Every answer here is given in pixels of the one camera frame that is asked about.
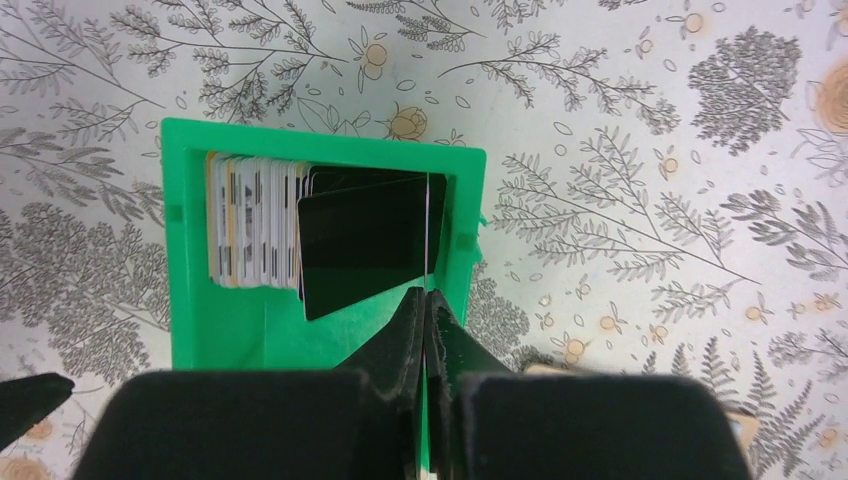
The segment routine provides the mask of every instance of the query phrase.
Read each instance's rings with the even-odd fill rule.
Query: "botanical print background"
[[[488,348],[699,379],[761,420],[757,478],[848,478],[848,2],[0,15],[0,372],[77,381],[3,478],[68,477],[115,388],[169,365],[166,116],[485,148]]]

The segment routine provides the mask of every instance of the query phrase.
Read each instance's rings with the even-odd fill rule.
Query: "branch illustration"
[[[553,0],[550,5],[556,2],[560,7],[565,4],[565,0]],[[527,2],[515,2],[508,0],[484,0],[486,5],[492,8],[492,18],[498,22],[498,28],[503,29],[504,35],[509,33],[509,29],[515,27],[515,24],[521,25],[524,20],[531,17],[538,17],[542,10],[545,10],[544,0],[529,0]]]
[[[474,266],[468,300],[468,331],[489,352],[508,358],[521,346],[521,337],[530,331],[527,312],[495,292],[497,282],[483,278],[488,264]]]
[[[439,8],[438,0],[388,0],[371,3],[348,1],[346,3],[364,12],[394,14],[401,24],[398,33],[414,42],[426,43],[430,50],[461,52],[465,50],[466,35],[472,34],[485,38],[448,18]],[[404,15],[407,6],[415,7],[418,14],[415,17]]]
[[[646,97],[654,94],[654,85],[632,77],[619,77],[618,82],[613,84],[609,79],[596,76],[593,70],[598,69],[600,62],[607,58],[606,49],[580,47],[567,59],[558,52],[559,46],[558,34],[530,32],[524,47],[521,37],[508,42],[510,55],[507,57],[457,65],[445,70],[439,77],[461,68],[479,66],[489,75],[490,80],[502,79],[513,86],[516,98],[523,99],[526,108],[532,108],[534,88],[529,86],[525,75],[516,73],[512,68],[521,67],[549,82],[554,90],[561,90],[564,95],[563,105],[568,112],[582,108],[586,100],[578,91],[582,79],[589,84],[587,92],[596,96],[601,113],[621,116],[622,105],[627,109],[635,106],[636,118],[648,125],[655,135],[668,133],[680,123],[676,107],[667,100],[660,98],[654,105],[646,102]]]
[[[33,0],[27,10],[32,14],[32,23],[41,27],[39,33],[45,39],[54,40],[59,53],[68,52],[68,58],[74,58],[88,51],[115,83],[120,83],[112,66],[120,59],[116,55],[120,43],[110,43],[114,33],[98,26],[97,20],[86,18],[81,23],[73,17],[66,17],[64,7],[47,3],[45,0]]]
[[[98,142],[106,140],[111,142],[115,133],[121,139],[126,140],[123,127],[126,125],[135,133],[138,126],[132,119],[133,109],[141,103],[141,100],[130,104],[125,108],[115,105],[103,105],[95,103],[91,108],[85,108],[78,100],[69,98],[65,103],[57,103],[50,107],[53,110],[53,118],[66,117],[66,123],[56,133],[62,138],[71,137],[71,146],[81,140],[83,146],[89,140],[96,139]]]
[[[0,155],[26,164],[30,171],[26,179],[48,197],[58,196],[69,202],[86,206],[100,200],[124,220],[141,220],[145,217],[163,226],[163,194],[158,186],[133,182],[132,189],[111,182],[123,175],[113,164],[115,160],[105,155],[102,147],[77,147],[66,149],[54,143],[56,135],[29,132],[24,128],[0,131]],[[55,160],[44,154],[54,152]]]
[[[822,382],[835,383],[848,379],[848,338],[844,334],[820,328],[814,340],[815,343],[808,344],[804,332],[787,332],[774,337],[769,343],[769,358],[778,367],[808,365],[817,358],[820,363],[827,364],[827,368],[818,372]]]
[[[848,235],[839,232],[827,207],[816,202],[806,209],[793,208],[794,224],[780,218],[780,200],[765,190],[748,196],[735,193],[721,205],[736,215],[734,220],[751,222],[748,227],[754,240],[769,246],[785,245],[789,265],[810,272],[817,281],[835,282],[840,272],[848,270]]]
[[[780,110],[790,98],[801,58],[798,40],[786,40],[756,27],[716,42],[716,53],[694,65],[689,88],[701,94],[701,111],[692,125],[701,127],[699,138],[715,146],[730,146],[739,155],[777,131],[789,120]]]
[[[0,257],[9,266],[0,291],[9,298],[0,321],[46,324],[48,345],[73,376],[110,385],[149,367],[139,327],[170,328],[164,248],[144,243],[128,223],[120,232],[87,227],[45,203],[31,203],[12,224],[0,211]]]
[[[178,50],[194,47],[192,59],[200,64],[201,71],[207,77],[203,80],[198,98],[209,107],[209,110],[204,112],[209,118],[250,124],[254,120],[264,119],[269,106],[276,106],[277,111],[282,114],[291,107],[295,85],[313,59],[324,59],[322,68],[327,66],[329,61],[346,62],[326,55],[315,46],[313,35],[316,27],[293,0],[283,2],[288,20],[277,14],[263,0],[254,0],[254,7],[241,0],[215,0],[217,6],[230,12],[241,11],[247,14],[232,19],[228,26],[231,30],[248,33],[251,38],[259,41],[259,46],[229,45],[219,41],[216,35],[223,31],[223,27],[220,27],[223,20],[218,16],[218,10],[210,7],[206,0],[193,1],[198,6],[196,10],[203,6],[199,18],[172,14],[169,23],[190,34],[203,31],[213,40],[212,43],[185,41],[168,35],[159,26],[158,17],[133,5],[127,6],[123,12],[112,13],[111,19],[115,28],[145,42],[130,45],[128,57],[146,64],[151,78],[168,71],[171,61],[177,58]],[[191,10],[181,0],[157,0],[154,3],[169,10]],[[281,35],[289,49],[268,46]],[[252,52],[257,55],[257,59],[231,62],[228,51]],[[275,56],[282,54],[294,57],[282,59],[279,63],[272,62]],[[246,72],[240,74],[235,81],[225,81],[222,76],[228,74],[231,67],[240,71],[246,69]],[[268,88],[269,74],[285,82],[274,93]]]
[[[637,160],[635,150],[628,149],[627,136],[622,138],[618,131],[598,132],[597,141],[583,142],[582,151],[593,156],[586,164],[571,168],[575,179],[566,183],[565,196],[560,195],[557,182],[551,179],[551,168],[540,165],[538,155],[508,156],[503,165],[514,177],[504,180],[499,188],[495,207],[499,214],[492,221],[494,227],[515,232],[528,243],[535,242],[533,255],[545,263],[565,261],[573,265],[598,256],[626,257],[624,261],[615,261],[615,266],[608,270],[619,281],[648,282],[654,275],[662,280],[668,268],[679,269],[678,262],[688,257],[739,280],[757,283],[724,266],[720,254],[730,245],[732,230],[725,219],[712,211],[707,215],[710,220],[698,220],[697,238],[704,239],[715,260],[665,240],[647,214],[648,193],[638,178],[643,163]],[[623,206],[625,214],[637,215],[648,228],[605,212],[615,206]],[[719,290],[726,292],[735,283]]]
[[[11,31],[7,30],[3,26],[0,26],[0,33],[2,33],[6,37],[14,38],[15,40],[17,40],[17,41],[35,49],[35,50],[38,50],[41,53],[43,53],[43,54],[54,59],[54,61],[50,62],[50,63],[20,59],[19,61],[21,62],[21,68],[23,68],[23,69],[27,68],[26,67],[27,64],[42,65],[42,66],[48,66],[49,65],[49,66],[55,66],[55,67],[62,67],[62,69],[73,68],[73,69],[79,70],[81,72],[87,73],[88,75],[90,75],[94,78],[102,80],[102,81],[114,86],[118,90],[121,90],[125,93],[129,93],[130,95],[132,95],[137,100],[141,100],[141,101],[144,101],[144,102],[149,103],[151,105],[155,105],[159,108],[165,108],[163,105],[156,103],[149,98],[146,98],[146,97],[144,97],[144,96],[142,96],[142,95],[140,95],[140,94],[138,94],[138,93],[136,93],[132,90],[129,90],[129,89],[123,87],[117,80],[114,80],[110,77],[104,77],[103,75],[101,75],[99,73],[93,72],[93,71],[89,70],[88,68],[83,67],[83,66],[79,65],[78,63],[73,62],[71,59],[65,59],[65,58],[63,58],[63,57],[61,57],[61,56],[59,56],[55,53],[48,51],[46,48],[44,48],[40,45],[40,42],[35,41],[35,43],[33,43],[32,41],[26,40],[25,38],[22,38],[19,35],[16,35],[15,33],[12,33]],[[11,75],[8,72],[0,72],[0,83],[3,83],[4,85],[9,85],[8,83],[6,83],[6,79],[10,78],[10,77],[11,77]],[[68,78],[63,77],[63,79],[66,82],[72,83]],[[45,87],[41,87],[41,86],[34,87],[34,86],[31,85],[29,87],[29,90],[24,88],[24,89],[22,89],[22,91],[25,91],[25,92],[39,91],[41,95],[44,95],[44,92],[46,92],[47,86],[53,86],[54,89],[58,92],[58,88],[59,88],[58,85],[59,85],[58,82],[56,82],[54,85],[49,85],[49,84],[45,85]]]
[[[686,359],[686,347],[685,343],[680,343],[675,349],[670,367],[675,375],[691,376],[693,373]],[[698,379],[718,397],[725,408],[741,410],[760,421],[760,429],[747,452],[753,478],[772,478],[776,474],[789,478],[804,463],[800,452],[811,438],[815,438],[813,434],[816,427],[825,419],[825,415],[817,415],[809,410],[813,382],[807,380],[797,392],[781,398],[767,366],[756,350],[752,352],[754,372],[750,384],[735,376],[724,361],[721,350],[718,337],[710,338],[704,348]],[[643,372],[669,370],[667,367],[658,367],[658,364],[657,352],[651,352]],[[773,471],[775,468],[779,468],[782,475]]]
[[[716,305],[719,302],[730,308],[730,298],[727,294],[733,285],[741,281],[741,278],[737,278],[721,287],[695,283],[689,289],[683,288],[679,282],[671,282],[667,286],[660,285],[651,290],[654,293],[652,300],[662,298],[662,303],[653,311],[654,315],[663,323],[669,320],[677,323],[684,315],[687,318],[703,318],[710,312],[715,316],[718,314]]]

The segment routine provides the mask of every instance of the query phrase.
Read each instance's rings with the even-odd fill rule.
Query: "card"
[[[207,250],[207,265],[209,266],[209,278],[215,278],[215,272],[218,271],[217,251],[218,251],[218,234],[215,231],[215,178],[212,175],[213,162],[215,152],[206,154],[206,250]]]
[[[359,188],[367,185],[378,185],[394,180],[410,179],[425,175],[420,172],[401,170],[318,165],[312,167],[311,174],[310,195],[318,195],[348,188]]]
[[[445,177],[430,178],[427,267],[426,190],[424,175],[316,194],[298,202],[307,320],[421,277],[425,268],[433,271],[441,238]]]

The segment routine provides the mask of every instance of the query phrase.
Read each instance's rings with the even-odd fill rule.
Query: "leaf drawing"
[[[674,352],[671,372],[675,375],[690,376],[685,356],[686,344],[680,343]],[[730,411],[741,411],[755,416],[760,421],[760,429],[748,448],[753,477],[756,479],[773,478],[780,469],[783,476],[789,476],[804,463],[801,451],[813,437],[824,415],[806,414],[812,391],[812,382],[807,381],[794,399],[786,404],[778,404],[778,393],[759,353],[754,350],[753,381],[734,377],[734,372],[722,358],[718,337],[711,337],[704,348],[699,380],[710,389],[724,407]],[[656,352],[652,353],[651,371],[667,371],[658,367]]]
[[[663,323],[677,323],[684,315],[687,318],[703,318],[707,312],[713,316],[718,315],[716,306],[721,302],[726,308],[730,308],[728,293],[733,285],[741,280],[731,280],[721,287],[709,283],[695,283],[689,289],[683,288],[683,285],[676,281],[659,285],[651,290],[654,294],[653,300],[663,299],[654,309],[654,315]]]
[[[566,0],[552,0],[550,4],[557,3],[563,6]],[[509,29],[515,25],[521,25],[525,19],[538,18],[542,10],[545,10],[545,0],[528,0],[526,2],[509,1],[509,0],[483,0],[483,2],[492,7],[492,18],[497,21],[499,29],[504,31],[504,35],[509,33]]]
[[[779,216],[783,213],[780,200],[766,190],[748,196],[735,193],[721,207],[734,212],[734,220],[750,222],[748,229],[755,241],[785,246],[786,262],[809,272],[813,280],[835,282],[848,270],[848,235],[837,229],[830,210],[821,202],[792,208],[794,223]]]
[[[680,377],[692,376],[692,370],[689,369],[689,361],[686,359],[686,345],[682,343],[674,350],[671,373]]]
[[[78,138],[81,138],[82,144],[88,143],[92,133],[111,136],[124,124],[135,125],[128,116],[124,117],[124,123],[118,123],[118,114],[99,125],[86,123],[96,121],[92,115],[103,116],[103,110],[98,107],[98,113],[87,115],[85,112],[91,112],[74,100],[57,104],[53,108],[62,115],[76,115],[71,118],[79,120],[79,123],[68,124],[75,130],[70,126],[66,131],[60,130],[64,136],[72,137],[72,144]],[[65,148],[55,141],[56,135],[49,133],[27,132],[24,128],[0,130],[0,156],[22,163],[28,169],[25,178],[48,197],[62,198],[80,207],[92,201],[101,201],[109,211],[128,222],[147,218],[164,226],[164,195],[161,187],[140,181],[132,182],[131,188],[122,187],[114,180],[124,173],[115,168],[115,159],[108,149]]]
[[[0,211],[0,321],[17,315],[45,325],[68,374],[116,385],[150,366],[143,325],[170,329],[164,248],[127,223],[88,227],[46,203],[31,203],[13,224]]]
[[[736,380],[730,376],[730,367],[721,358],[718,352],[718,337],[710,338],[704,347],[704,356],[701,361],[701,376],[699,379],[704,386],[724,405],[738,407],[733,400],[739,392],[728,385]]]
[[[132,113],[141,102],[137,100],[124,108],[101,103],[86,108],[75,98],[68,98],[65,102],[56,103],[50,110],[53,111],[54,119],[62,118],[65,122],[56,133],[63,139],[70,137],[71,146],[77,143],[85,146],[90,141],[111,142],[115,135],[126,140],[126,132],[129,130],[138,133]]]
[[[359,129],[371,122],[371,113],[368,110],[361,112],[353,120],[345,120],[341,118],[336,107],[327,107],[308,98],[298,98],[297,109],[306,126],[313,132],[358,137]]]
[[[129,45],[128,58],[147,65],[151,78],[167,73],[177,52],[192,47],[192,59],[200,65],[206,75],[199,90],[198,101],[206,104],[204,115],[210,119],[251,124],[263,120],[268,107],[275,107],[279,114],[293,105],[295,86],[309,64],[316,58],[343,62],[319,49],[313,42],[317,27],[294,0],[284,0],[278,13],[257,0],[255,7],[240,0],[214,0],[214,4],[234,12],[226,25],[230,30],[246,33],[259,45],[223,43],[218,35],[224,31],[224,19],[209,0],[152,0],[171,13],[168,24],[190,34],[203,32],[206,39],[195,41],[179,40],[163,30],[159,17],[135,5],[128,5],[122,12],[111,14],[111,25],[144,43]],[[288,49],[271,48],[269,42],[282,37]],[[255,60],[233,63],[229,51],[250,52]],[[234,80],[230,73],[235,72]],[[269,77],[275,77],[278,87],[272,89]]]
[[[504,364],[515,372],[523,372],[529,365],[554,365],[556,362],[553,355],[542,353],[532,345],[520,345],[509,352]]]
[[[462,52],[465,51],[466,35],[483,37],[448,18],[439,8],[438,0],[348,1],[346,3],[363,12],[394,15],[400,23],[399,34],[413,42],[425,43],[430,50]]]
[[[0,85],[7,87],[10,95],[45,97],[49,92],[60,95],[63,85],[84,78],[132,95],[135,99],[132,106],[115,107],[127,113],[127,117],[139,103],[164,108],[123,86],[115,76],[114,67],[124,58],[119,53],[121,42],[115,41],[115,32],[98,20],[75,19],[65,13],[65,7],[46,0],[32,0],[25,11],[20,2],[6,1],[0,4],[0,13],[9,19],[0,25],[2,37],[25,46],[22,51],[30,54],[22,56],[8,48],[2,49],[9,56],[2,57]]]
[[[619,117],[621,108],[635,109],[636,118],[644,122],[654,135],[668,133],[680,123],[677,109],[664,98],[656,103],[647,101],[655,93],[656,86],[632,77],[619,77],[611,82],[596,72],[607,59],[606,49],[580,47],[569,56],[561,55],[559,34],[530,32],[526,45],[517,37],[507,43],[510,55],[497,60],[481,60],[457,65],[439,75],[454,70],[476,66],[488,75],[489,80],[500,80],[513,87],[515,97],[524,101],[526,108],[533,107],[535,87],[530,86],[528,77],[518,69],[538,75],[550,83],[555,91],[563,95],[563,106],[573,112],[583,108],[587,97],[581,91],[581,83],[587,84],[585,92],[595,97],[598,110],[606,115]]]
[[[642,365],[642,375],[654,375],[657,373],[657,352],[653,351],[645,359],[645,364]]]
[[[798,40],[786,40],[752,26],[732,40],[716,42],[716,53],[689,72],[689,88],[701,95],[692,125],[699,138],[729,146],[739,155],[788,117],[780,110],[792,95],[801,58]]]
[[[609,11],[618,10],[622,5],[637,5],[645,3],[648,0],[598,0],[598,5],[605,7]]]
[[[816,180],[827,180],[831,188],[848,185],[848,142],[840,141],[838,135],[827,130],[799,129],[798,133],[804,139],[792,152],[795,157],[801,152],[806,155],[807,162],[821,169]]]
[[[466,328],[492,355],[508,360],[530,331],[530,319],[527,312],[495,293],[494,279],[482,278],[487,267],[485,261],[474,266]]]
[[[552,168],[542,165],[539,155],[508,156],[503,161],[507,176],[498,189],[497,213],[492,220],[495,230],[514,233],[532,243],[530,254],[546,265],[582,265],[606,258],[612,264],[607,272],[619,282],[662,281],[669,270],[680,269],[686,259],[735,277],[722,286],[695,284],[687,290],[673,282],[655,287],[653,300],[662,300],[654,313],[663,322],[677,322],[684,315],[716,315],[720,303],[729,307],[727,295],[736,283],[756,283],[725,267],[722,253],[731,244],[733,232],[717,212],[705,210],[702,216],[679,196],[662,194],[664,203],[657,206],[660,220],[664,222],[671,215],[692,232],[655,224],[647,209],[650,195],[639,177],[644,162],[636,149],[628,147],[629,136],[618,129],[596,132],[596,138],[581,142],[581,152],[588,154],[588,160],[570,167],[573,178],[564,187],[554,180]],[[678,229],[684,230],[687,239],[701,239],[711,254],[701,255],[686,248],[687,244],[678,245],[667,238],[669,233],[676,238]]]
[[[771,339],[768,355],[777,367],[809,365],[816,359],[826,365],[818,371],[822,382],[848,379],[848,337],[833,330],[819,329],[810,343],[804,332],[787,332]]]

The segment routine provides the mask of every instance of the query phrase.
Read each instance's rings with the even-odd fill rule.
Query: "orange flower illustration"
[[[830,6],[834,10],[831,15],[836,17],[833,23],[834,33],[848,37],[848,0],[830,0]]]
[[[651,339],[654,341],[654,343],[665,345],[665,339],[668,337],[668,329],[663,327],[662,325],[656,327],[653,325],[648,325],[648,328],[651,331]]]
[[[680,168],[680,162],[677,161],[672,155],[674,154],[674,145],[670,145],[665,153],[654,149],[654,155],[659,160],[657,164],[657,168],[660,171],[660,175],[662,175],[664,180],[668,180],[668,176],[672,173],[676,172],[678,168]]]
[[[32,440],[44,440],[49,437],[51,433],[53,433],[53,424],[49,419],[45,418],[33,425],[33,427],[24,434],[24,437]]]
[[[27,457],[10,458],[3,469],[4,480],[47,480],[50,472],[38,460]]]
[[[365,72],[365,76],[371,80],[378,80],[382,77],[383,65],[386,64],[388,55],[389,52],[379,43],[369,45],[363,57],[365,64],[362,66],[362,71]]]
[[[427,115],[418,107],[403,110],[398,107],[398,112],[391,120],[380,123],[389,129],[386,138],[418,141],[427,130]]]
[[[844,12],[848,12],[848,0]],[[824,127],[832,132],[848,133],[848,61],[842,61],[828,73],[816,103],[816,114]]]
[[[580,356],[586,351],[586,344],[580,340],[570,340],[565,346],[565,363],[574,365],[580,361]]]
[[[551,343],[559,347],[561,350],[554,350],[553,353],[561,355],[566,365],[575,365],[580,361],[580,357],[586,352],[586,347],[591,341],[583,342],[568,336],[568,332],[562,332],[562,339],[551,337]]]
[[[745,309],[745,318],[752,322],[763,322],[764,325],[768,325],[768,317],[766,315],[773,313],[766,308],[766,299],[763,294],[757,292],[757,305],[751,305]]]
[[[819,436],[819,446],[830,448],[839,443],[839,432],[835,428],[828,428]]]

